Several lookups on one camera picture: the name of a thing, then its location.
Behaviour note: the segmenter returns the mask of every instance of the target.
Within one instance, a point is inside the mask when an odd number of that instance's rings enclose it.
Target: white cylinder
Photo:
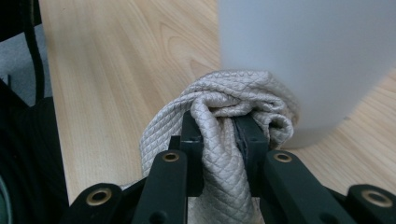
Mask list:
[[[223,69],[267,70],[299,99],[287,147],[316,143],[396,64],[395,0],[219,0]]]

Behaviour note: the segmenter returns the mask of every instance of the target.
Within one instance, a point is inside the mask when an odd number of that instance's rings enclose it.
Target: quilted fabric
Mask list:
[[[292,93],[264,71],[218,71],[192,83],[151,121],[140,141],[143,175],[155,155],[166,150],[171,135],[181,131],[183,113],[191,111],[204,137],[205,188],[189,198],[189,223],[262,223],[249,192],[242,156],[230,117],[251,113],[279,148],[293,134],[298,104]]]

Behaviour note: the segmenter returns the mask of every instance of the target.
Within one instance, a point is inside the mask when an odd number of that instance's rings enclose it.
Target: textured cloth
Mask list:
[[[205,187],[189,198],[189,223],[261,223],[257,200],[249,192],[242,156],[230,117],[248,113],[279,148],[298,119],[296,99],[263,71],[218,71],[192,83],[151,121],[140,141],[143,176],[155,155],[167,149],[171,135],[181,131],[183,113],[191,111],[204,138]]]

